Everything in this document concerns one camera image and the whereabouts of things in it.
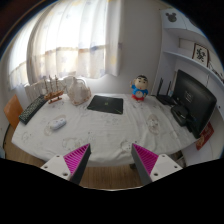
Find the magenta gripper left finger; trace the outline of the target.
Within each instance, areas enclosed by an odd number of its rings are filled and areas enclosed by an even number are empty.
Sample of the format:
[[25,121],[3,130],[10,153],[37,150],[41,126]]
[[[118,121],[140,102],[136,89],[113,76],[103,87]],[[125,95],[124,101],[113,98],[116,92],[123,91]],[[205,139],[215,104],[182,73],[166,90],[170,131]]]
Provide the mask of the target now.
[[42,169],[65,180],[79,184],[90,155],[91,147],[89,144],[86,144],[64,156],[55,155],[42,166]]

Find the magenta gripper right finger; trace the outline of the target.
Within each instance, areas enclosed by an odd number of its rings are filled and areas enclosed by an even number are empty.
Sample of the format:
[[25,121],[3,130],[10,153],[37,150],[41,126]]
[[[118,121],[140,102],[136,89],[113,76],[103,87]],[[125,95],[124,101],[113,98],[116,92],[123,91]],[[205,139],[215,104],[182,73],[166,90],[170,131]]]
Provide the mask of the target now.
[[157,155],[136,144],[132,144],[131,154],[143,185],[152,183],[182,169],[168,155]]

